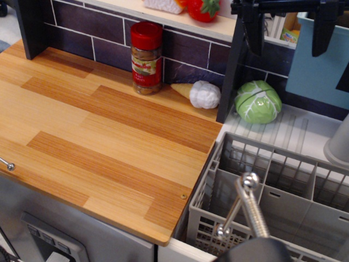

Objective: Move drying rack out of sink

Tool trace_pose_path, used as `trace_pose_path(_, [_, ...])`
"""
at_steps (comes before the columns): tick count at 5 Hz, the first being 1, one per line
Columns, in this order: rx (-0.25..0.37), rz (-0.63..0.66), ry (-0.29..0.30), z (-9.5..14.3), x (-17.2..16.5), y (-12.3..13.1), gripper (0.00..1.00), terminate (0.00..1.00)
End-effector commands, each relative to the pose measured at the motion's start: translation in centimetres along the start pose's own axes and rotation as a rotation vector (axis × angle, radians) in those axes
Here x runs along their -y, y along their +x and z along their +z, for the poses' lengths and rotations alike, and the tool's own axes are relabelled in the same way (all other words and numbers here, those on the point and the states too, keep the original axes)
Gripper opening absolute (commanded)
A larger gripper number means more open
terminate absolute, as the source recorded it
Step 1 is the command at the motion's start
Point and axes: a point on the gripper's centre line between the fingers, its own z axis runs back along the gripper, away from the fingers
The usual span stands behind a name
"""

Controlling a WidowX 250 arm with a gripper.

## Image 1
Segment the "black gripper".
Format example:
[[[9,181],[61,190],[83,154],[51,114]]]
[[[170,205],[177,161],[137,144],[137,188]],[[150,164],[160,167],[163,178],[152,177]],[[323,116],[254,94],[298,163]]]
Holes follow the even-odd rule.
[[[257,8],[258,13],[242,13],[243,7]],[[337,17],[348,11],[348,1],[232,1],[231,14],[242,16],[242,23],[251,53],[261,56],[264,47],[264,14],[313,12],[314,30],[312,56],[324,54],[334,32]]]

